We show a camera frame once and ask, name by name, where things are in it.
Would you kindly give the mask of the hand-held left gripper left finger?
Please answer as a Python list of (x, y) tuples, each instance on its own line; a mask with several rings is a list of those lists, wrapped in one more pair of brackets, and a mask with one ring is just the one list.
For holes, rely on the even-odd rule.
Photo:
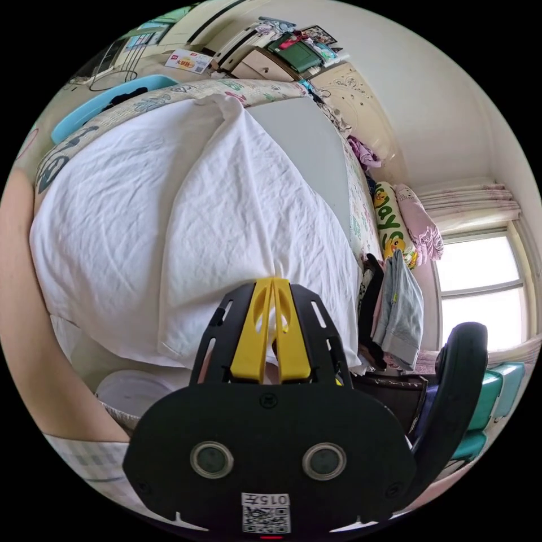
[(236, 382), (264, 383), (273, 282), (273, 278), (263, 278), (254, 284), (230, 366)]

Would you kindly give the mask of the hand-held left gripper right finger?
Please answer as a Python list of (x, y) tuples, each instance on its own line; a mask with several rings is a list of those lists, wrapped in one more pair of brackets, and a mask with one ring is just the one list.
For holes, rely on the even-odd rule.
[(311, 375), (303, 332), (291, 285), (287, 279), (274, 279), (276, 315), (276, 357), (281, 384), (304, 382)]

